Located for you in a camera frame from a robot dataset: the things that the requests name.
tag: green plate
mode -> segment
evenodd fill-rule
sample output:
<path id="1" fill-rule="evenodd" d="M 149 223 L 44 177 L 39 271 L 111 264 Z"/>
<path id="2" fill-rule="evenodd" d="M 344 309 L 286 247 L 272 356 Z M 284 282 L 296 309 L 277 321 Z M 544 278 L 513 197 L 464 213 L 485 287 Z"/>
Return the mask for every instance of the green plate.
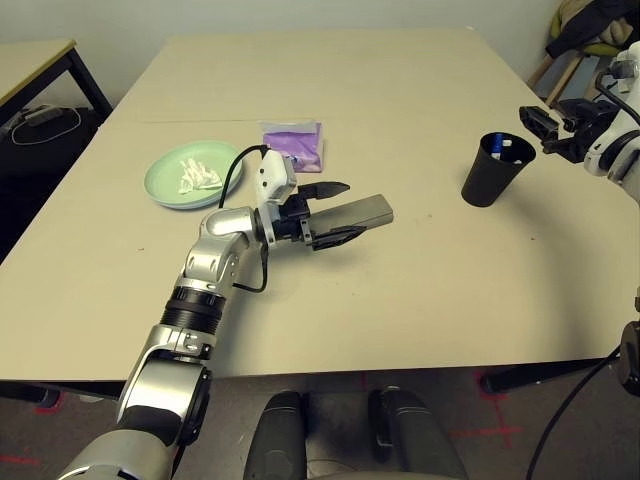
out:
<path id="1" fill-rule="evenodd" d="M 156 160 L 144 176 L 144 189 L 149 196 L 164 207 L 187 210 L 211 205 L 220 199 L 222 187 L 178 193 L 180 178 L 184 174 L 181 161 L 193 158 L 207 168 L 215 170 L 224 182 L 231 162 L 240 152 L 224 142 L 202 141 L 174 148 Z M 242 176 L 242 164 L 235 168 L 229 183 L 229 192 Z"/>

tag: purple bag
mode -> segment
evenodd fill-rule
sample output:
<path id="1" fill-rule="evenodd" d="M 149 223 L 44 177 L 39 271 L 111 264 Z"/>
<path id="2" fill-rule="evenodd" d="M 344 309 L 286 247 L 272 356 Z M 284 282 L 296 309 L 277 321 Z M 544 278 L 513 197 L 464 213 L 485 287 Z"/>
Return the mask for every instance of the purple bag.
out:
<path id="1" fill-rule="evenodd" d="M 282 153 L 293 162 L 296 172 L 322 171 L 322 124 L 260 122 L 263 143 Z"/>

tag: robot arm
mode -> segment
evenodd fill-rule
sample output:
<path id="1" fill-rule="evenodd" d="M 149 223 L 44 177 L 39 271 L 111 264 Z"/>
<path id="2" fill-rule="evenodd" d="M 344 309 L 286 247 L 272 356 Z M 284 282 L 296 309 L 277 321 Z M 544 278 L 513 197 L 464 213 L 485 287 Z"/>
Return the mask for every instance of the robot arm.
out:
<path id="1" fill-rule="evenodd" d="M 245 253 L 260 248 L 264 268 L 266 255 L 278 240 L 304 241 L 317 250 L 341 245 L 367 228 L 347 225 L 323 232 L 312 228 L 307 199 L 331 197 L 349 186 L 321 182 L 300 186 L 291 195 L 296 186 L 293 168 L 275 151 L 263 152 L 255 184 L 257 209 L 218 209 L 200 224 L 198 240 L 162 319 L 151 329 L 125 384 L 116 427 L 91 442 L 60 480 L 80 475 L 83 480 L 169 479 L 184 448 L 198 438 L 204 420 L 212 377 L 207 361 L 216 345 L 225 301 L 234 286 L 264 288 L 234 282 Z M 379 205 L 382 197 L 371 198 L 377 198 Z M 386 221 L 378 219 L 370 226 L 391 221 L 390 207 L 382 202 Z"/>
<path id="2" fill-rule="evenodd" d="M 626 101 L 602 85 L 605 73 L 618 80 Z M 539 107 L 520 107 L 524 126 L 542 141 L 545 153 L 558 153 L 572 163 L 584 162 L 585 169 L 607 176 L 640 206 L 640 42 L 621 52 L 609 69 L 596 79 L 596 88 L 610 100 L 562 100 L 557 110 L 564 129 L 572 137 L 559 139 L 558 122 Z M 640 288 L 635 300 L 640 312 Z M 620 342 L 618 380 L 640 397 L 640 322 L 629 323 Z"/>

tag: desk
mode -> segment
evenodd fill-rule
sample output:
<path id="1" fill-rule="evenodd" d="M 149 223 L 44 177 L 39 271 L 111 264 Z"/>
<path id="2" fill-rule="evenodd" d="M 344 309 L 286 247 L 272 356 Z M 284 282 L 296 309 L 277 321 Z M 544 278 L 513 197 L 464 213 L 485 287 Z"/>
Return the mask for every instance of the desk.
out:
<path id="1" fill-rule="evenodd" d="M 331 250 L 277 249 L 267 291 L 227 303 L 216 375 L 605 355 L 635 318 L 624 192 L 540 153 L 492 207 L 460 197 L 482 134 L 537 146 L 525 104 L 540 101 L 467 30 L 171 40 L 0 266 L 0 377 L 125 378 L 206 214 L 155 205 L 146 169 L 185 142 L 241 148 L 257 120 L 304 117 L 324 124 L 326 168 L 299 183 L 352 185 L 312 210 L 383 193 L 395 220 Z M 229 207 L 255 204 L 249 178 Z"/>
<path id="2" fill-rule="evenodd" d="M 73 40 L 0 44 L 0 125 L 68 71 L 96 113 L 106 120 L 111 105 L 87 70 Z"/>

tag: gray carpet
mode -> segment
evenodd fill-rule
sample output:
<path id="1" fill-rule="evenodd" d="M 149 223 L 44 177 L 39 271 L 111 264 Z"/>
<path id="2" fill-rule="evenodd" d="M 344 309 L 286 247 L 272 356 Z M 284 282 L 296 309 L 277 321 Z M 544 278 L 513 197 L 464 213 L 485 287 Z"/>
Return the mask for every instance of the gray carpet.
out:
<path id="1" fill-rule="evenodd" d="M 581 375 L 532 385 L 507 396 L 480 392 L 475 369 L 433 369 L 216 380 L 200 439 L 176 480 L 242 478 L 253 430 L 272 394 L 311 393 L 308 474 L 394 468 L 371 458 L 367 392 L 399 385 L 416 392 L 449 432 L 472 479 L 523 479 L 547 420 Z M 66 395 L 53 413 L 0 399 L 0 478 L 52 479 L 115 415 L 115 402 L 84 403 Z M 640 399 L 602 371 L 553 432 L 538 479 L 640 478 Z"/>

